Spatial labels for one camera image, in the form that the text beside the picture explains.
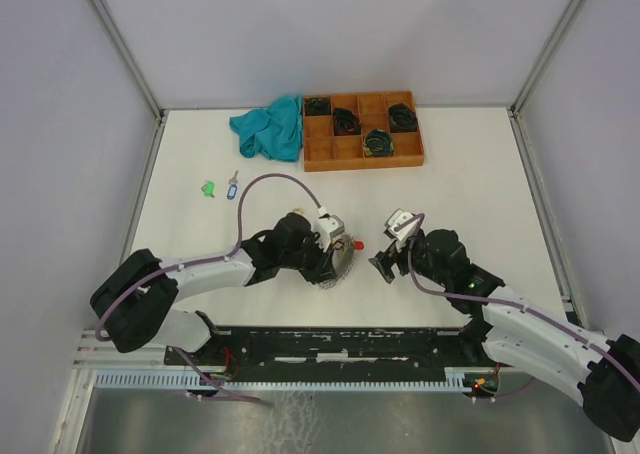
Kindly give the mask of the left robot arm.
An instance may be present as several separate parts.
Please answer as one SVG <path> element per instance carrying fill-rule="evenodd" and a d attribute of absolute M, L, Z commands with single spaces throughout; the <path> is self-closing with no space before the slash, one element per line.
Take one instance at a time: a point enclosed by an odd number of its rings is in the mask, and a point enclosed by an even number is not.
<path fill-rule="evenodd" d="M 121 353 L 148 344 L 186 351 L 209 364 L 221 352 L 218 330 L 206 314 L 176 308 L 176 303 L 222 288 L 248 287 L 273 279 L 282 270 L 330 288 L 348 274 L 355 241 L 335 215 L 315 222 L 290 212 L 272 229 L 240 242 L 228 255 L 163 261 L 148 249 L 131 254 L 92 294 L 98 335 Z"/>

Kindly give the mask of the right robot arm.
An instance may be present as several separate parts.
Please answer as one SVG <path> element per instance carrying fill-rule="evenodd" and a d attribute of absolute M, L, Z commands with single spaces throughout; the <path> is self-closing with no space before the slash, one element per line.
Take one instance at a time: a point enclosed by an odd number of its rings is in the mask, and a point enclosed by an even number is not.
<path fill-rule="evenodd" d="M 574 400 L 609 436 L 639 432 L 639 342 L 609 339 L 544 312 L 499 277 L 474 264 L 453 230 L 417 229 L 370 258 L 386 282 L 408 275 L 437 285 L 437 295 L 469 316 L 458 342 L 467 363 L 514 367 Z"/>

